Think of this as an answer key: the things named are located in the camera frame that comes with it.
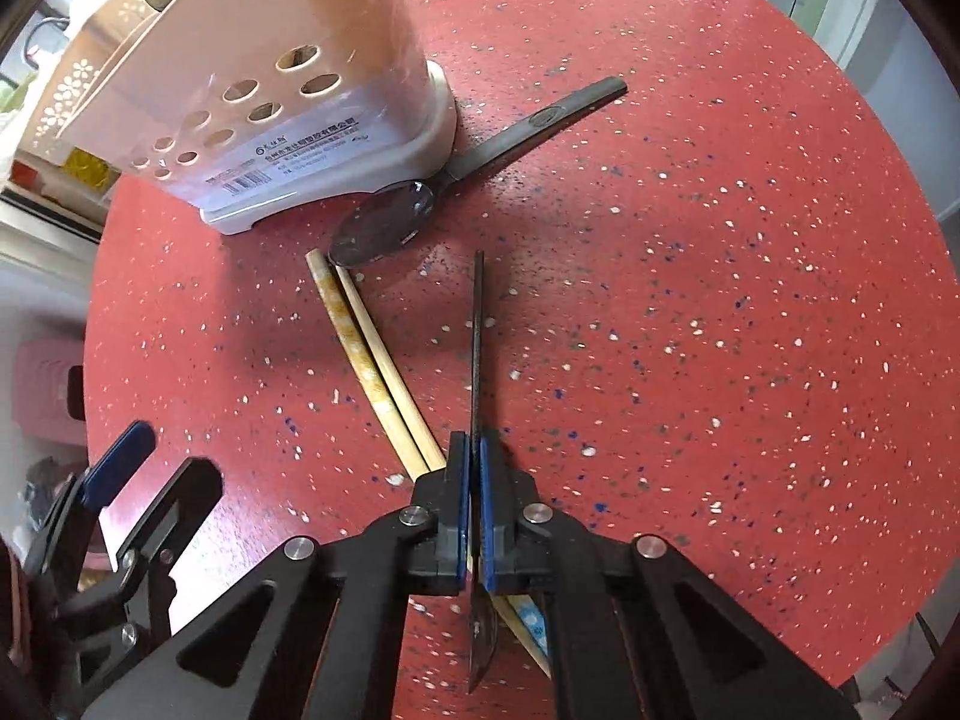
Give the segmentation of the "dark-handled metal spoon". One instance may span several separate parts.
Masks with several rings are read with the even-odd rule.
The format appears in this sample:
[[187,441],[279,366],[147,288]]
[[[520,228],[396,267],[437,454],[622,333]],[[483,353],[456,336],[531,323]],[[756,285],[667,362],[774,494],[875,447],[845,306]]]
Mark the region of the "dark-handled metal spoon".
[[482,493],[482,349],[485,254],[473,255],[472,316],[470,317],[470,660],[467,692],[472,694],[493,660],[498,644],[498,622],[490,594],[483,585]]

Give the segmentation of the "pink plastic stool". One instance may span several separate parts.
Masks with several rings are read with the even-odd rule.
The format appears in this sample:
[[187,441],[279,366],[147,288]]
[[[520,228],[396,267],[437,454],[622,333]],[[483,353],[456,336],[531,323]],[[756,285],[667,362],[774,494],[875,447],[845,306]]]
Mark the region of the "pink plastic stool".
[[83,343],[52,337],[21,343],[13,361],[11,409],[26,436],[85,447]]

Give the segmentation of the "beige plastic utensil holder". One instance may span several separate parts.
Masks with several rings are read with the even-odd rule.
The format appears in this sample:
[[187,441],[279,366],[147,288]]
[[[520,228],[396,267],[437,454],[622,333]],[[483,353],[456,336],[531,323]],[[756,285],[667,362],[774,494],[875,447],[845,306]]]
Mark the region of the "beige plastic utensil holder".
[[407,0],[172,0],[60,130],[225,236],[427,177],[457,112]]

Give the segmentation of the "beige perforated storage cart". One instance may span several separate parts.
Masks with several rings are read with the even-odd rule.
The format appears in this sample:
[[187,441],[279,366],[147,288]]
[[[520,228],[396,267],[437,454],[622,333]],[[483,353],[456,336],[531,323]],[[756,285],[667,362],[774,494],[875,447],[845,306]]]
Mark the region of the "beige perforated storage cart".
[[64,164],[70,146],[60,137],[110,56],[143,21],[145,0],[71,0],[67,16],[52,16],[26,32],[21,57],[28,66],[23,112],[29,115],[18,149]]

